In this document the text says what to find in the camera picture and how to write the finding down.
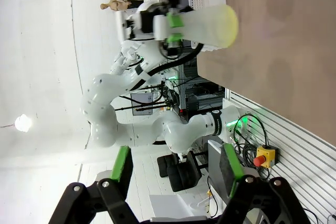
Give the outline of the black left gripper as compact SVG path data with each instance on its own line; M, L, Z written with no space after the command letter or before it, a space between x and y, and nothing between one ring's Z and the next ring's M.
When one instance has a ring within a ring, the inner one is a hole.
M187 5L180 8L181 0L160 0L160 2L147 1L139 6L141 18L140 30L145 33L153 33L154 16L162 14L167 17L171 28L183 27L181 14L193 11ZM160 41L160 53L163 57L179 57L182 54L182 34L175 33Z

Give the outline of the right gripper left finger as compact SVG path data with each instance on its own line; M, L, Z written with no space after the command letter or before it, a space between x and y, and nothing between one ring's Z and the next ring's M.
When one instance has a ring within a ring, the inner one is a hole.
M91 223L99 212L107 212L113 223L139 223L125 201L132 172L131 149L122 146L110 177L89 187L79 182L69 184L49 223Z

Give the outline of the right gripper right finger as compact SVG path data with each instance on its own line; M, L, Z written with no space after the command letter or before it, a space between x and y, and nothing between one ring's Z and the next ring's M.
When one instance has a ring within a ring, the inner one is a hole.
M220 150L219 169L228 203L218 223L243 223L253 209L260 209L264 223L310 223L285 178L274 177L264 181L245 174L231 144L223 144Z

